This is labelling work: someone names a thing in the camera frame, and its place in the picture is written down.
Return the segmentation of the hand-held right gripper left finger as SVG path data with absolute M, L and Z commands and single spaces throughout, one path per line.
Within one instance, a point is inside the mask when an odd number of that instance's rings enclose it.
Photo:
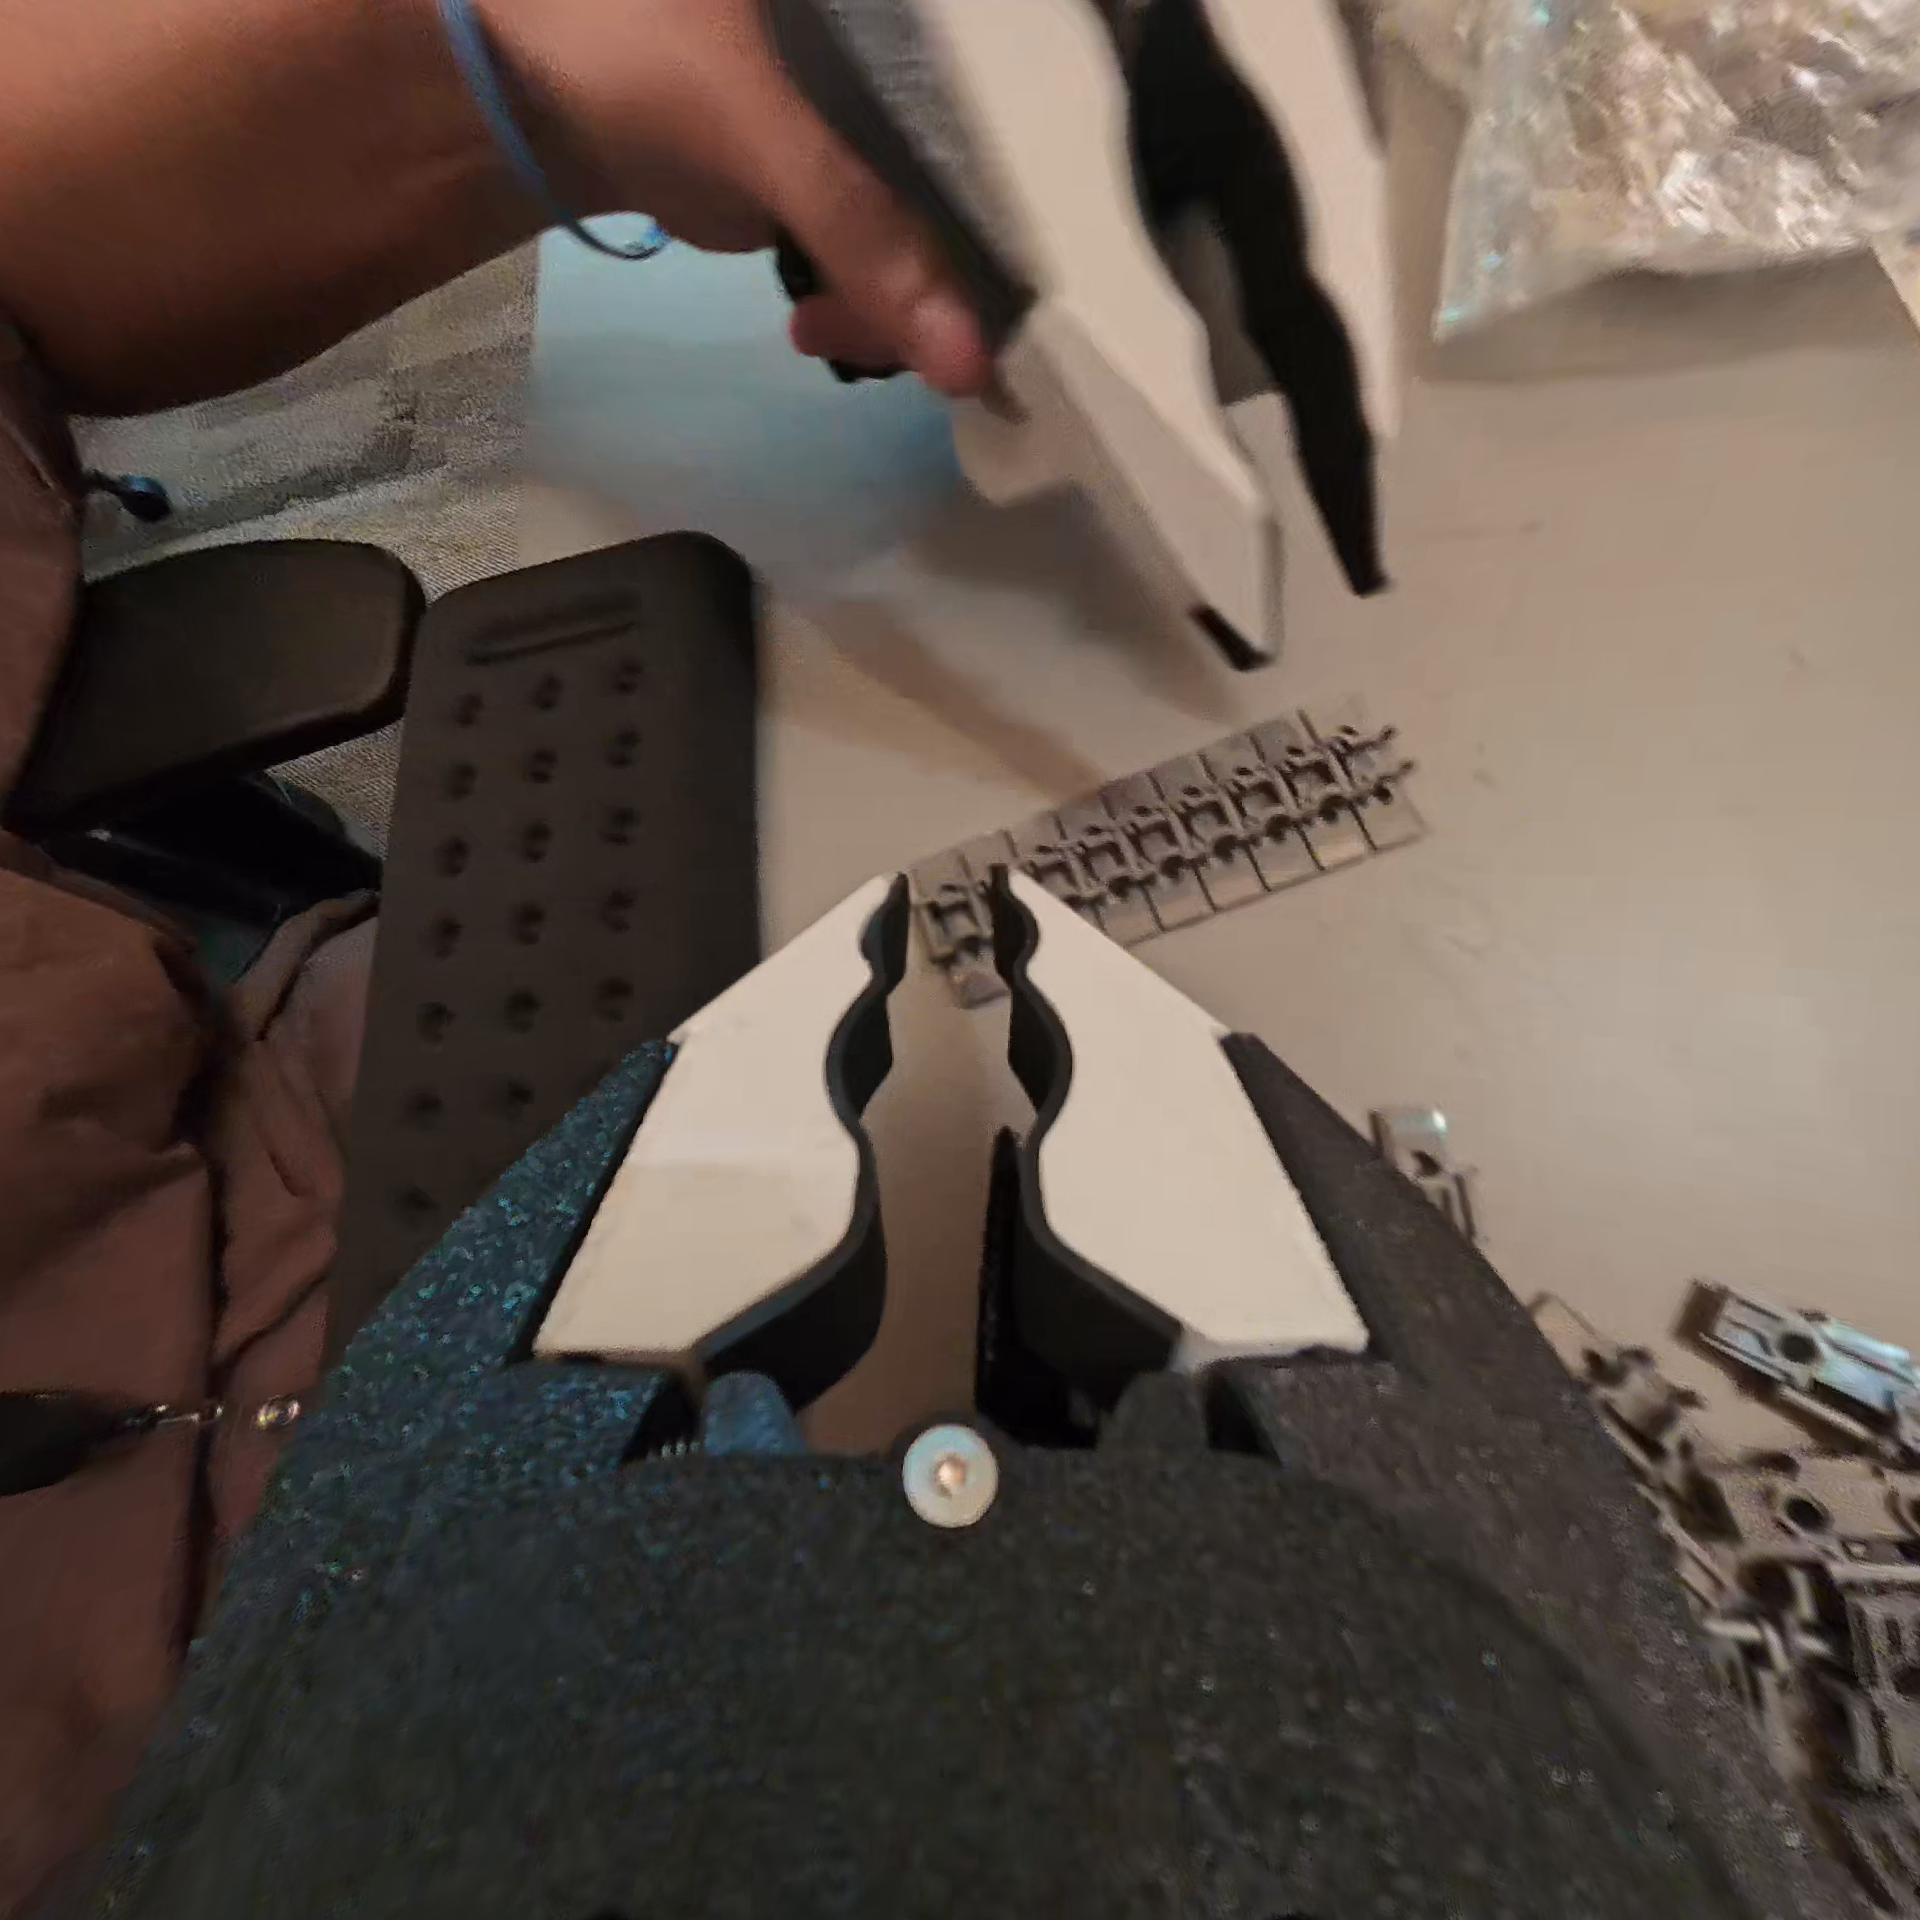
M 884 1304 L 865 1111 L 894 1064 L 905 874 L 877 874 L 669 1034 L 534 1333 L 542 1360 L 842 1378 Z

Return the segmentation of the blue wristband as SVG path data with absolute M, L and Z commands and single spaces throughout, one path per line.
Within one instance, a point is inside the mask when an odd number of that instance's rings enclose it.
M 447 54 L 495 152 L 530 204 L 543 214 L 543 229 L 563 232 L 594 256 L 625 265 L 639 265 L 668 252 L 669 234 L 650 214 L 636 216 L 639 225 L 634 238 L 605 238 L 588 224 L 581 209 L 563 199 L 537 156 L 534 141 L 521 124 L 507 69 L 475 2 L 434 2 L 433 9 L 439 17 Z

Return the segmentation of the crumpled clear plastic bag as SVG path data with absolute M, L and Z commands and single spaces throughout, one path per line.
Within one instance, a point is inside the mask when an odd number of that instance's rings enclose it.
M 1399 2 L 1463 110 L 1437 343 L 1620 277 L 1870 253 L 1916 318 L 1916 2 Z

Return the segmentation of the pile of grey track pieces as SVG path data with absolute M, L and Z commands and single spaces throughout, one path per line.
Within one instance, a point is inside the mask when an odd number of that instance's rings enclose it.
M 1549 1294 L 1529 1316 L 1650 1502 L 1719 1674 L 1783 1776 L 1853 1822 L 1916 1817 L 1916 1357 L 1825 1312 L 1694 1285 L 1681 1329 L 1797 1447 L 1717 1447 L 1705 1398 Z

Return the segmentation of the person's left forearm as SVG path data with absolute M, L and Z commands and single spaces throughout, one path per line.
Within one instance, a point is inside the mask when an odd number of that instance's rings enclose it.
M 434 4 L 2 7 L 2 305 L 71 415 L 298 368 L 527 244 Z

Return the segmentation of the grey desk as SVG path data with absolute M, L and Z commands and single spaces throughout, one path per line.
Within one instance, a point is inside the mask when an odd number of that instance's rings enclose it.
M 1291 495 L 1238 674 L 1069 501 L 980 503 L 914 381 L 844 388 L 764 257 L 539 253 L 521 544 L 719 536 L 761 577 L 758 912 L 1285 709 L 1395 726 L 1411 847 L 1142 951 L 1356 1129 L 1437 1108 L 1523 1295 L 1673 1337 L 1705 1280 L 1916 1351 L 1916 327 L 1865 256 L 1595 285 L 1434 345 L 1413 244 L 1391 589 Z

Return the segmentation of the person's left hand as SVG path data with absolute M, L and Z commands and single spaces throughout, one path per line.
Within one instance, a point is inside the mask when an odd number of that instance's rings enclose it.
M 802 97 L 758 4 L 492 2 L 475 13 L 567 212 L 637 212 L 708 253 L 786 238 L 821 285 L 790 303 L 794 351 L 905 372 L 947 397 L 993 386 L 987 337 L 934 230 Z

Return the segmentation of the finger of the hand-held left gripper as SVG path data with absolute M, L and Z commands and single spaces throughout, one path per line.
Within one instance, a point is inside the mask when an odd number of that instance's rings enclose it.
M 1388 583 L 1375 455 L 1402 336 L 1386 152 L 1348 13 L 1154 2 L 1121 42 L 1147 229 L 1211 229 L 1330 552 L 1372 597 Z
M 1067 489 L 1236 670 L 1276 663 L 1282 549 L 1218 401 L 1210 334 L 1137 197 L 1113 36 L 1091 4 L 921 4 L 990 212 L 1030 293 L 996 390 L 953 425 L 998 504 Z

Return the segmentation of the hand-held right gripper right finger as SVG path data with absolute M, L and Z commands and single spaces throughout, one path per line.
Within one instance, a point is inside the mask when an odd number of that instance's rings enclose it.
M 1015 1329 L 1061 1374 L 1363 1352 L 1369 1329 L 1202 1005 L 1020 871 L 990 882 L 1015 1149 Z

